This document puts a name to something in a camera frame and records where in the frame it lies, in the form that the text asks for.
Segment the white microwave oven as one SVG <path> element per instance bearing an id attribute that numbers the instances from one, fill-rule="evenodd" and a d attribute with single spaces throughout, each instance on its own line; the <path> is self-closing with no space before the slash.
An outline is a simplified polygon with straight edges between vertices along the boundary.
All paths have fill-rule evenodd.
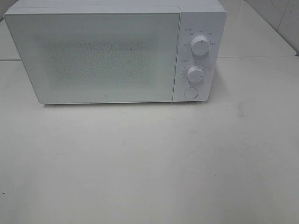
<path id="1" fill-rule="evenodd" d="M 41 104 L 206 101 L 217 0 L 20 0 L 4 20 Z"/>

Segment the white round door button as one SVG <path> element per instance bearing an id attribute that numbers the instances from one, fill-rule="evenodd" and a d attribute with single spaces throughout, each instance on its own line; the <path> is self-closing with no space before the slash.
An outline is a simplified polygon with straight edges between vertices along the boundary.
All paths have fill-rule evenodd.
<path id="1" fill-rule="evenodd" d="M 195 99 L 198 96 L 198 90 L 196 88 L 188 88 L 184 91 L 186 98 Z"/>

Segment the white dial knob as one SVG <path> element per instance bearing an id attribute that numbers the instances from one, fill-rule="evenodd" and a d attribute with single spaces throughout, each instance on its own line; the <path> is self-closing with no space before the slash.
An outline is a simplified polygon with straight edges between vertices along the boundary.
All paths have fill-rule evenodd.
<path id="1" fill-rule="evenodd" d="M 191 50 L 196 56 L 203 56 L 209 51 L 210 40 L 207 36 L 200 34 L 191 39 Z"/>
<path id="2" fill-rule="evenodd" d="M 187 70 L 187 79 L 190 83 L 199 83 L 203 80 L 204 70 L 198 66 L 192 66 Z"/>

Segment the white microwave door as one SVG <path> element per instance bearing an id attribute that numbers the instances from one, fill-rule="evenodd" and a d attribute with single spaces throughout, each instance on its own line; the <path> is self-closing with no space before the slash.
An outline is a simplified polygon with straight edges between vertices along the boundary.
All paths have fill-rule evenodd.
<path id="1" fill-rule="evenodd" d="M 172 100 L 178 13 L 5 19 L 42 104 Z"/>

